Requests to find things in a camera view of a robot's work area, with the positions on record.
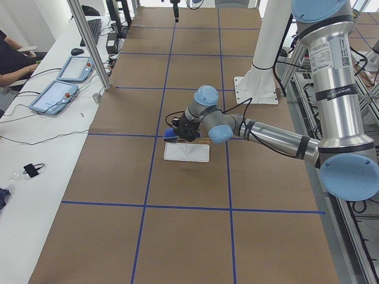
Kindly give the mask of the black computer mouse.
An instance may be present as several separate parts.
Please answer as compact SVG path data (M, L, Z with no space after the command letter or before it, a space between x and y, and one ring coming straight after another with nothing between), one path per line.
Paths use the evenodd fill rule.
M70 53L71 53L72 56L77 56L77 55L83 54L84 50L80 49L80 48L74 48L74 49L71 50Z

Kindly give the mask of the blue towel with grey trim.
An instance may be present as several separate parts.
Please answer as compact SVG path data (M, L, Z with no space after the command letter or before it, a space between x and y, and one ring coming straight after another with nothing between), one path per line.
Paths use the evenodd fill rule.
M164 131L163 139L165 141L177 141L178 135L175 133L175 130L172 128L167 128Z

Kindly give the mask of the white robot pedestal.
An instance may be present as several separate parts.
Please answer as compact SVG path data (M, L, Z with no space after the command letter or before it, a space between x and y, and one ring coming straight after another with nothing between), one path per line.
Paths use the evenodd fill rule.
M267 3L251 69L243 77L235 77L237 103L278 103L272 68L281 50L282 37L291 15L291 1L270 0Z

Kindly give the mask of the upper teach pendant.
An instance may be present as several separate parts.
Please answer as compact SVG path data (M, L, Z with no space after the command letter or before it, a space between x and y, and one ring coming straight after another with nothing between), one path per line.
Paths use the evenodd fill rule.
M64 82L84 82L93 71L93 61L90 57L70 56L60 73L57 80Z

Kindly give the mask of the seated person in black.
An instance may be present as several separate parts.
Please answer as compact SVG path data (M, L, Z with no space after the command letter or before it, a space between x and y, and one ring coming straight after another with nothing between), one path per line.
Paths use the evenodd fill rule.
M22 53L18 51L21 48L22 45L1 31L1 87L28 79L38 67L37 62L46 55L38 56L31 51Z

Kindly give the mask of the lower teach pendant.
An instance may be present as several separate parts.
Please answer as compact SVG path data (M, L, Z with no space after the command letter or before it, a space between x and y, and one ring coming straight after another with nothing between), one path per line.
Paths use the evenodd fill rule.
M57 115L74 98L78 90L75 84L54 80L28 108L38 114Z

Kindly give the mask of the black keyboard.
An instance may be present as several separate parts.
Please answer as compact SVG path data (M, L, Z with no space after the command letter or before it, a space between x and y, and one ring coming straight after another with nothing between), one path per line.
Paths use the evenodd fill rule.
M99 35L102 27L102 20L100 18L87 21L91 35L94 38L95 44L98 44Z

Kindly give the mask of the black power adapter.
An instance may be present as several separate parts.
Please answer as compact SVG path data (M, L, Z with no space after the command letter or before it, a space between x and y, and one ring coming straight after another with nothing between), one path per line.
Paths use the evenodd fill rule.
M118 42L117 33L112 32L107 34L106 50L108 54L116 54L118 52Z

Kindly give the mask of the aluminium frame post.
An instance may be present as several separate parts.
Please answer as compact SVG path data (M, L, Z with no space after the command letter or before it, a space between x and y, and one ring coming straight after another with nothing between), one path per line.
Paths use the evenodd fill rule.
M110 88L110 80L106 74L97 45L95 44L89 25L87 24L81 5L77 0L67 0L67 3L74 17L79 33L89 51L89 55L94 62L94 68L97 71L97 75L100 78L104 90L107 91Z

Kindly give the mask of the teach pendant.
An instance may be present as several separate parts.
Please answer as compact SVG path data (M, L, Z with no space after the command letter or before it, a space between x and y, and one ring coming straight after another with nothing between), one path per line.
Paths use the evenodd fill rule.
M54 80L28 108L38 114L57 115L74 98L78 90L75 84Z
M60 73L57 80L64 82L84 82L93 71L93 61L90 57L70 56Z

